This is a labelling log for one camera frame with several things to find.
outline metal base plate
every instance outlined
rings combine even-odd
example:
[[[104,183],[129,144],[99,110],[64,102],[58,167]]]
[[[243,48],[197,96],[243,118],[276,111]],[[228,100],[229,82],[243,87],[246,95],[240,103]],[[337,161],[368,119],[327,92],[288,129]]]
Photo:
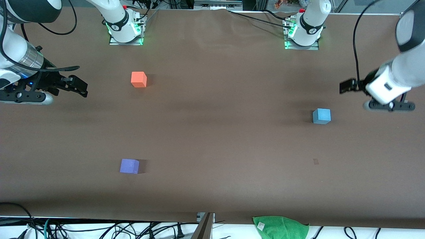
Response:
[[[285,20],[282,20],[284,26],[293,26],[295,19],[293,16],[287,17]],[[288,37],[290,29],[283,28],[283,39],[285,40],[285,49],[293,50],[319,50],[319,41],[316,40],[311,46],[300,46],[294,42],[291,38]]]
[[[121,43],[121,42],[117,42],[112,36],[109,38],[109,45],[113,45],[113,46],[141,46],[143,45],[143,40],[145,39],[145,31],[146,31],[146,21],[147,21],[147,16],[144,16],[140,22],[141,23],[140,26],[137,27],[137,29],[141,31],[141,34],[139,36],[137,36],[136,38],[134,38],[132,41],[127,42],[127,43]]]

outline blue cube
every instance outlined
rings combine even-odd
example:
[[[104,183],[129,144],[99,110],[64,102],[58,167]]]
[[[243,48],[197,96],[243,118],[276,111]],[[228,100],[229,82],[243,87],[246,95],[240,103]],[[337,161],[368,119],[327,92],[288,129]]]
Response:
[[[136,159],[122,159],[119,172],[125,174],[139,173],[139,161]]]
[[[331,121],[330,109],[317,109],[313,112],[313,123],[325,125]]]

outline white tag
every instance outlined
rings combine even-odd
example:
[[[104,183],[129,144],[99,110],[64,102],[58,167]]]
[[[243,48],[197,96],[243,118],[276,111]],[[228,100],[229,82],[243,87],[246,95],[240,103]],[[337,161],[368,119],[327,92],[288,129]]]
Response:
[[[260,231],[263,231],[265,224],[262,222],[258,222],[257,228],[260,229]]]

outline white floor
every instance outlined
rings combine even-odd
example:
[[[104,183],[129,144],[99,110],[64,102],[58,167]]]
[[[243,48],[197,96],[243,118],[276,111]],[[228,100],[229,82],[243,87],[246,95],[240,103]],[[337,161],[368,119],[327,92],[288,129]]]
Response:
[[[174,225],[176,223],[161,223],[155,228],[159,228],[166,225]],[[72,224],[66,225],[64,228],[68,230],[87,230],[95,228],[106,228],[113,224]],[[137,223],[134,224],[136,232],[143,231],[149,224],[148,223]],[[190,238],[191,233],[196,229],[196,225],[182,225],[183,233]],[[0,227],[0,239],[11,239],[17,238],[24,230],[26,226],[2,226]],[[318,226],[311,226],[307,239],[311,239],[316,234]],[[374,239],[377,228],[353,228],[358,239]],[[97,239],[106,230],[97,230],[92,232],[68,232],[68,239]],[[105,239],[110,239],[113,236],[114,230],[111,230]],[[43,239],[41,233],[38,234],[39,239]],[[224,237],[231,236],[229,239],[261,239],[255,226],[252,225],[238,225],[238,224],[214,224],[212,231],[212,239],[222,239]],[[156,239],[171,239],[174,237],[173,230],[167,229],[155,236]],[[121,233],[116,239],[133,239],[134,236],[129,238],[127,234]],[[324,227],[318,239],[348,239],[344,234],[343,227]],[[379,233],[378,239],[424,239],[425,230],[419,229],[391,229],[383,228]],[[35,239],[35,232],[33,229],[28,230],[25,239]]]

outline teal cable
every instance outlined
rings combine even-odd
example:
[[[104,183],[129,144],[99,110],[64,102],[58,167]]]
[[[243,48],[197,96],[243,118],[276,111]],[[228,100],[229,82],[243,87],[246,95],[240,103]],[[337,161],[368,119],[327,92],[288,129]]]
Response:
[[[49,224],[50,218],[46,220],[44,224],[44,239],[47,239],[47,225]]]

